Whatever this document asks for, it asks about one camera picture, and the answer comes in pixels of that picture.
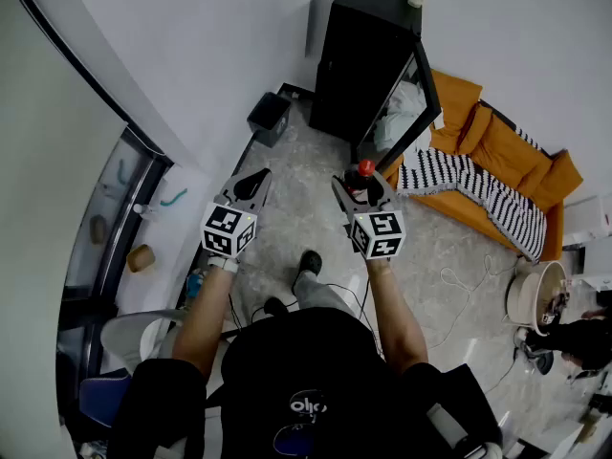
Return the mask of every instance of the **wrist strap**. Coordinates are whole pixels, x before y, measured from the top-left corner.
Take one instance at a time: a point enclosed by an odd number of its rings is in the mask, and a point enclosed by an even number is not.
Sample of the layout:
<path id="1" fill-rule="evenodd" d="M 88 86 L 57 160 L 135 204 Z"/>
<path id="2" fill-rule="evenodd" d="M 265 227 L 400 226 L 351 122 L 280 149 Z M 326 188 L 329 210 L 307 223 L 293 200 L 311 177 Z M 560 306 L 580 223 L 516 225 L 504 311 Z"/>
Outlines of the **wrist strap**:
<path id="1" fill-rule="evenodd" d="M 224 271 L 237 273 L 238 272 L 238 260 L 233 258 L 224 258 L 222 256 L 212 256 L 208 259 L 209 265 L 215 265 L 220 267 Z"/>

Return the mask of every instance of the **person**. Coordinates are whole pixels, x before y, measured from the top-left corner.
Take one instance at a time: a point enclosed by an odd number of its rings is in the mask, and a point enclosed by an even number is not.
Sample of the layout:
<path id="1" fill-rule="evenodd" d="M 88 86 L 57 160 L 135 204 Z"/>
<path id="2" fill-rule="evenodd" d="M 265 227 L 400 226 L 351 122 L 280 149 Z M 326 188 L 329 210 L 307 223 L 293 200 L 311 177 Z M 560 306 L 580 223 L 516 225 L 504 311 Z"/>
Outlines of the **person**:
<path id="1" fill-rule="evenodd" d="M 553 324 L 543 337 L 520 329 L 517 337 L 531 353 L 559 350 L 566 361 L 583 370 L 600 370 L 612 361 L 612 308 L 587 311 L 569 324 Z"/>
<path id="2" fill-rule="evenodd" d="M 455 444 L 426 417 L 436 404 L 466 415 L 458 423 L 471 440 L 500 444 L 469 369 L 445 374 L 428 363 L 388 260 L 366 261 L 384 360 L 372 332 L 318 282 L 321 267 L 321 257 L 306 251 L 292 287 L 300 310 L 257 320 L 229 346 L 221 365 L 222 457 L 450 457 Z M 233 279 L 212 267 L 172 359 L 137 367 L 113 423 L 109 459 L 153 457 L 184 437 L 184 457 L 202 457 L 206 383 Z"/>

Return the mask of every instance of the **black t-shirt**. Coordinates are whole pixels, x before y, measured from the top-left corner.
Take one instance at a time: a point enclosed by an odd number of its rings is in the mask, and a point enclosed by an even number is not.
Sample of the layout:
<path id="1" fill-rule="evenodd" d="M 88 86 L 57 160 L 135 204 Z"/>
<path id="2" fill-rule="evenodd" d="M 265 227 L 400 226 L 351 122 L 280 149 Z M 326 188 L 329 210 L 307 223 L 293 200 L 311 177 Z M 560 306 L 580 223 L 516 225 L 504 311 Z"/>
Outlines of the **black t-shirt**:
<path id="1" fill-rule="evenodd" d="M 470 435 L 501 440 L 465 365 L 442 374 L 422 363 L 398 377 L 369 330 L 335 309 L 255 322 L 231 344 L 221 372 L 224 458 L 449 457 L 426 418 L 436 403 Z M 205 386 L 188 362 L 139 365 L 113 425 L 109 459 L 152 457 L 157 445 L 185 436 L 186 457 L 198 457 Z"/>

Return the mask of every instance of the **black and white striped blanket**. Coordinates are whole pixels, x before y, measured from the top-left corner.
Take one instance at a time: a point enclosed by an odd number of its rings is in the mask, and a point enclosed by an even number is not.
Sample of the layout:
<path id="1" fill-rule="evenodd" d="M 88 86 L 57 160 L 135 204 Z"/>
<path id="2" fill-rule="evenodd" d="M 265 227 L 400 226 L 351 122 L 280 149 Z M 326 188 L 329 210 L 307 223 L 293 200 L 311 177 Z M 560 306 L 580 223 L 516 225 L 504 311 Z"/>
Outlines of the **black and white striped blanket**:
<path id="1" fill-rule="evenodd" d="M 546 217 L 516 190 L 502 184 L 467 155 L 448 155 L 435 148 L 420 151 L 411 168 L 400 165 L 397 191 L 430 195 L 458 190 L 484 208 L 489 219 L 530 260 L 542 255 Z"/>

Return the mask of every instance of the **bottle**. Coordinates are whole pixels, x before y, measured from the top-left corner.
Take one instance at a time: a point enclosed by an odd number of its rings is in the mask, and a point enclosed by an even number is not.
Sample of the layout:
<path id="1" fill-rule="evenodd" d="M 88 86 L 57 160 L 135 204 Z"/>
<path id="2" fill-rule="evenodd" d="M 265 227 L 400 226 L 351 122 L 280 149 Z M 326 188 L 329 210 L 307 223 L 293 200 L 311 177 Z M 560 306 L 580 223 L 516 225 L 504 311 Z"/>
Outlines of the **bottle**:
<path id="1" fill-rule="evenodd" d="M 358 197 L 367 189 L 375 169 L 371 160 L 361 160 L 359 164 L 352 164 L 344 172 L 344 183 L 354 197 Z"/>
<path id="2" fill-rule="evenodd" d="M 132 209 L 134 212 L 139 214 L 142 219 L 146 221 L 157 221 L 158 212 L 155 208 L 152 208 L 150 205 L 145 204 L 135 204 Z"/>

